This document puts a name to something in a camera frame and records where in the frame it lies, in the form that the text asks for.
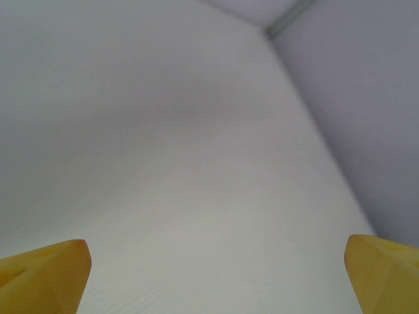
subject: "gray wall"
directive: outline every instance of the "gray wall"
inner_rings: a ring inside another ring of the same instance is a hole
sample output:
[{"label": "gray wall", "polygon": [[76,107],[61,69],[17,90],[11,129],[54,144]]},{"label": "gray wall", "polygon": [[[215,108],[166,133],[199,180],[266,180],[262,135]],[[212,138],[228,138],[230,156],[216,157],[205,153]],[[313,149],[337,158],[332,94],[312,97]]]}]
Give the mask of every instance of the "gray wall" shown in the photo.
[{"label": "gray wall", "polygon": [[378,234],[419,245],[419,1],[319,0],[274,45]]}]

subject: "white wall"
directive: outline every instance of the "white wall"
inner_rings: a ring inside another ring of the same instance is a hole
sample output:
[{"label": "white wall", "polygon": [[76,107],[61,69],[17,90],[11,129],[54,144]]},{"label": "white wall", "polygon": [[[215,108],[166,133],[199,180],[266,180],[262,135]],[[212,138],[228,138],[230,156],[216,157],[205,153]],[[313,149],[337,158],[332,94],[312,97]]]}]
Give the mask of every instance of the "white wall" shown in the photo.
[{"label": "white wall", "polygon": [[1,256],[86,239],[80,313],[359,312],[343,251],[371,229],[256,27],[1,8]]},{"label": "white wall", "polygon": [[319,0],[275,42],[377,232],[419,245],[419,2]]},{"label": "white wall", "polygon": [[260,27],[268,27],[298,0],[199,0]]}]

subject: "white surface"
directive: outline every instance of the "white surface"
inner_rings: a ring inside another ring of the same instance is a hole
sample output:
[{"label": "white surface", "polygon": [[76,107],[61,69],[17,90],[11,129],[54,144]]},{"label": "white surface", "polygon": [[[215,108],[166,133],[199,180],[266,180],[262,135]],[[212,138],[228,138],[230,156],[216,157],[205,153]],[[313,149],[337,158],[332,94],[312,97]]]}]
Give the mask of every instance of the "white surface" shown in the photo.
[{"label": "white surface", "polygon": [[1,255],[86,239],[82,314],[359,312],[371,230],[259,30],[113,2],[3,4]]},{"label": "white surface", "polygon": [[298,0],[199,0],[261,27],[268,27]]},{"label": "white surface", "polygon": [[275,45],[375,230],[419,246],[417,12],[319,0]]}]

